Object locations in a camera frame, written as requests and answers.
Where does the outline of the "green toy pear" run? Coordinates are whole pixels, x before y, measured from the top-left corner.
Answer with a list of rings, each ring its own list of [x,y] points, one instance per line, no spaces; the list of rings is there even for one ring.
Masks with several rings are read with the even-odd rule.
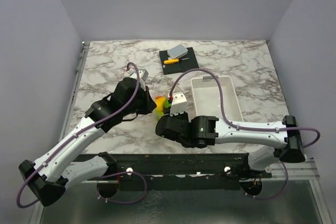
[[[156,120],[159,120],[164,115],[164,112],[162,112],[162,111],[155,111],[154,115],[155,115]]]

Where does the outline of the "green toy fruit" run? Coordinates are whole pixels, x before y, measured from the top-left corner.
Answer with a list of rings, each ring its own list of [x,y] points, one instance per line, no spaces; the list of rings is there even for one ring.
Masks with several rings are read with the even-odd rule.
[[[164,103],[163,103],[163,107],[164,107],[165,109],[168,109],[168,108],[171,107],[171,102],[170,102],[169,99],[166,99],[166,100],[164,101]]]

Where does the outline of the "clear zip top bag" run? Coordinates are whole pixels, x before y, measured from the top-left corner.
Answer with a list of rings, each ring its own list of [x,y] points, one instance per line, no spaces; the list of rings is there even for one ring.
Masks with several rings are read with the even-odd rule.
[[[173,82],[168,82],[168,78],[160,77],[158,85],[153,92],[154,102],[156,108],[152,112],[154,123],[164,116],[179,116],[188,112],[190,102],[187,100],[185,91],[177,84],[172,92],[172,99],[170,90]]]

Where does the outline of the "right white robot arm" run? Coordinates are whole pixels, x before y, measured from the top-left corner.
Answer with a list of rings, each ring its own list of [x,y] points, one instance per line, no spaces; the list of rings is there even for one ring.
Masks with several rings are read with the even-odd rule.
[[[278,161],[301,163],[306,160],[301,135],[293,116],[270,123],[226,121],[215,116],[196,116],[188,120],[187,113],[164,115],[155,127],[158,136],[180,143],[186,148],[206,148],[210,145],[242,143],[260,145],[241,164],[246,177]]]

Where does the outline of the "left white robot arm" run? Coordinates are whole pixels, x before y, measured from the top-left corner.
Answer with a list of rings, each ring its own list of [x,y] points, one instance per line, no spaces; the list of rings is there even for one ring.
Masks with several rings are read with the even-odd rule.
[[[56,146],[35,161],[25,160],[19,165],[25,185],[47,207],[73,185],[101,176],[112,178],[119,167],[107,152],[85,162],[75,162],[75,159],[92,142],[122,123],[125,116],[146,115],[155,107],[145,78],[123,78],[113,93],[91,105],[76,127]]]

